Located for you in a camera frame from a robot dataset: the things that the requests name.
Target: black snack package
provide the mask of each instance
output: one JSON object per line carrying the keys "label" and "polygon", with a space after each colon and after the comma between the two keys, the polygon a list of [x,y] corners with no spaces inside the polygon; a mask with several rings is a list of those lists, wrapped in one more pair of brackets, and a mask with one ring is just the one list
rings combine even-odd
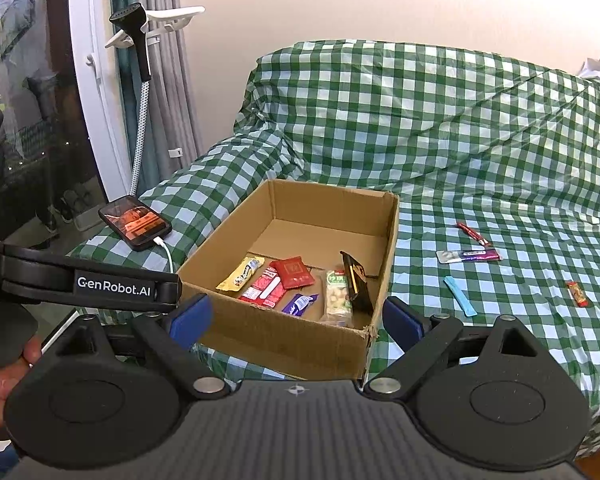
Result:
{"label": "black snack package", "polygon": [[365,312],[370,316],[374,313],[374,306],[369,298],[369,290],[366,286],[365,269],[350,254],[340,251],[344,273],[347,277],[347,289],[349,290],[349,301],[354,311]]}

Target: white door frame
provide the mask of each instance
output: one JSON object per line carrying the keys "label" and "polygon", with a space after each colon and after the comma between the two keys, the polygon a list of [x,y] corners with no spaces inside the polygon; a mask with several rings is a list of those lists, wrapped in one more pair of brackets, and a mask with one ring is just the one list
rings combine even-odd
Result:
{"label": "white door frame", "polygon": [[111,201],[128,194],[131,164],[125,133],[120,76],[113,49],[110,0],[68,0],[75,74],[84,121],[100,179]]}

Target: metal screw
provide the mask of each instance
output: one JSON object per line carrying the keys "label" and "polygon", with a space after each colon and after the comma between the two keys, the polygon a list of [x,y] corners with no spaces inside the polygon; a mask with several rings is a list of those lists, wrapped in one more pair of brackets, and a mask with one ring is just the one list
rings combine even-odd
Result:
{"label": "metal screw", "polygon": [[224,381],[217,377],[200,377],[193,383],[193,387],[201,394],[216,394],[224,388]]}
{"label": "metal screw", "polygon": [[400,390],[400,381],[392,377],[378,377],[369,383],[369,387],[377,394],[394,394]]}

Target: smartphone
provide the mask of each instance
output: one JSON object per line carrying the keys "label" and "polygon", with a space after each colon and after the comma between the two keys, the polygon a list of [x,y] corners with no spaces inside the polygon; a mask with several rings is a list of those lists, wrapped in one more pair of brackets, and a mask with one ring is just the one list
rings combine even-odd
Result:
{"label": "smartphone", "polygon": [[123,196],[98,211],[100,218],[134,251],[151,247],[171,232],[171,224],[135,196]]}

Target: human hand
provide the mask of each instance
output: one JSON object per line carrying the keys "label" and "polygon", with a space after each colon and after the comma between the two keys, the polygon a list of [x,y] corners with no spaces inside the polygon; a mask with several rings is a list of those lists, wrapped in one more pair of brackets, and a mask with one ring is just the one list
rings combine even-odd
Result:
{"label": "human hand", "polygon": [[33,336],[26,345],[24,345],[20,358],[13,364],[5,366],[0,370],[0,440],[7,440],[9,438],[4,427],[4,401],[14,389],[15,385],[18,384],[29,371],[29,365],[35,364],[40,359],[41,355],[42,342],[38,336]]}

